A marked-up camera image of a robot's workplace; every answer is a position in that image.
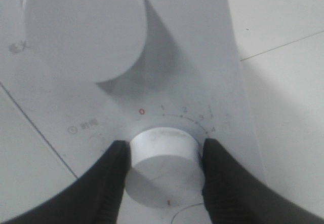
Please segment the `white appliance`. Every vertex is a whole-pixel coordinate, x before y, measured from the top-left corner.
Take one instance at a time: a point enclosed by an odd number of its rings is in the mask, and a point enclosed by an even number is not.
[[[323,7],[227,1],[1,0],[0,221],[66,188],[114,140],[158,127],[218,139],[323,217]],[[125,191],[118,223],[170,223],[200,203],[151,211]]]

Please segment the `white knob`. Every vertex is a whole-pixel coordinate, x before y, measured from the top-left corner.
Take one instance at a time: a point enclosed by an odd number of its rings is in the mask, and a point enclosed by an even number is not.
[[[186,205],[201,196],[199,144],[182,130],[153,128],[137,135],[131,141],[131,166],[126,191],[145,206]]]
[[[73,80],[120,76],[146,41],[144,0],[26,0],[24,14],[28,46]]]

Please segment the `red mark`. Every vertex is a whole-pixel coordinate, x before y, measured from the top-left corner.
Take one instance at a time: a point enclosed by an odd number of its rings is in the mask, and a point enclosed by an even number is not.
[[[138,112],[140,113],[140,115],[144,115],[145,114],[145,110],[142,109],[142,108]]]

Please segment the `knob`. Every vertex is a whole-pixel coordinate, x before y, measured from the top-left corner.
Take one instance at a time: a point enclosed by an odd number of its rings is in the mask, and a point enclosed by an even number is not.
[[[26,0],[24,19],[28,46],[72,80],[120,76],[146,41],[144,0]]]
[[[192,203],[201,196],[204,173],[199,144],[174,128],[153,128],[130,143],[131,168],[125,188],[135,201],[152,208]]]

